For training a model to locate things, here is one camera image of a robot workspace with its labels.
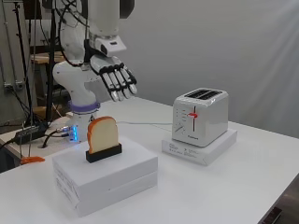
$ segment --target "toaster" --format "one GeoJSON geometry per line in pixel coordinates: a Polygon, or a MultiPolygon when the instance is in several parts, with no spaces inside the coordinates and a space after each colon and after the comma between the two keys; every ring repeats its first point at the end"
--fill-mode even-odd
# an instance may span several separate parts
{"type": "Polygon", "coordinates": [[[172,138],[206,147],[228,129],[226,91],[198,89],[179,96],[173,106],[172,138]]]}

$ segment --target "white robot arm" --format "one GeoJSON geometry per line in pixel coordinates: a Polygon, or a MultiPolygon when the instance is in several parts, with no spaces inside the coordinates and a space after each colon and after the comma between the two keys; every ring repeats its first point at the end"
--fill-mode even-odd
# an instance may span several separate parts
{"type": "MultiPolygon", "coordinates": [[[[71,8],[76,1],[62,2],[71,8]]],[[[74,142],[86,141],[88,125],[96,118],[100,107],[99,99],[89,88],[90,84],[104,88],[115,102],[129,99],[137,93],[136,80],[131,71],[115,57],[116,53],[126,49],[118,36],[120,0],[88,0],[88,9],[90,39],[82,39],[84,62],[73,60],[71,64],[58,63],[53,69],[55,80],[71,96],[70,107],[74,116],[67,125],[71,127],[70,140],[74,142]]]]}

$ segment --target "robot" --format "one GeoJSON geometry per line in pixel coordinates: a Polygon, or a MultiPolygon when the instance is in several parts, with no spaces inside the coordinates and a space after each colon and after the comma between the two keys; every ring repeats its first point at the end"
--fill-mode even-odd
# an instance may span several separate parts
{"type": "Polygon", "coordinates": [[[101,103],[90,88],[91,84],[101,88],[104,83],[114,102],[129,99],[137,93],[135,77],[115,56],[126,50],[118,36],[118,23],[120,18],[131,14],[134,0],[61,0],[60,8],[64,9],[60,15],[61,21],[71,22],[76,18],[72,10],[76,10],[81,12],[80,17],[85,17],[88,24],[89,39],[81,39],[86,30],[86,26],[81,24],[76,28],[81,35],[75,38],[71,35],[73,43],[65,48],[66,52],[67,49],[74,49],[73,59],[58,63],[53,69],[54,79],[68,90],[71,97],[73,117],[66,123],[70,141],[83,142],[87,140],[88,125],[96,118],[101,103]]]}

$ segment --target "white box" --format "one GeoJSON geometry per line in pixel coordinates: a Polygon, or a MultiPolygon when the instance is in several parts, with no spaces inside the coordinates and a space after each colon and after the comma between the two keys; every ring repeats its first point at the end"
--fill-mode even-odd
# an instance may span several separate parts
{"type": "Polygon", "coordinates": [[[157,185],[158,158],[121,137],[122,154],[88,163],[87,142],[53,158],[56,184],[80,217],[157,185]]]}
{"type": "Polygon", "coordinates": [[[173,140],[169,135],[162,141],[162,151],[207,166],[236,142],[236,136],[237,131],[229,129],[207,147],[196,147],[173,140]]]}

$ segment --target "slice of bread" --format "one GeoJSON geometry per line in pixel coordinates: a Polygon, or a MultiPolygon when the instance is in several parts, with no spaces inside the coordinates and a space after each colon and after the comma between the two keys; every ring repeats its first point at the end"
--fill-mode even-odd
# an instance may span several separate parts
{"type": "Polygon", "coordinates": [[[116,121],[112,117],[95,119],[88,126],[87,139],[90,154],[117,146],[119,132],[116,121]]]}

